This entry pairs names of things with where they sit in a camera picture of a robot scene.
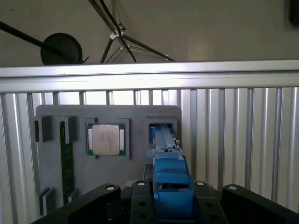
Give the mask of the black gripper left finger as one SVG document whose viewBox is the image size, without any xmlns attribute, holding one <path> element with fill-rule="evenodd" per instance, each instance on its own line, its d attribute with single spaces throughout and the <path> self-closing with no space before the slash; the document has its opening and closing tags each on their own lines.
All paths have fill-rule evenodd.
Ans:
<svg viewBox="0 0 299 224">
<path fill-rule="evenodd" d="M 35 221 L 37 224 L 154 224 L 156 215 L 151 186 L 136 181 L 121 189 L 103 184 L 54 212 Z"/>
</svg>

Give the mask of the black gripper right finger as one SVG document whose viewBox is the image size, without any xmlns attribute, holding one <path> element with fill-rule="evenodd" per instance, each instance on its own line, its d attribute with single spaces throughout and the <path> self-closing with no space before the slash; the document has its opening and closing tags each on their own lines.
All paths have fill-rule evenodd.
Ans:
<svg viewBox="0 0 299 224">
<path fill-rule="evenodd" d="M 221 191 L 194 184 L 199 224 L 297 224 L 298 213 L 245 187 L 229 184 Z"/>
</svg>

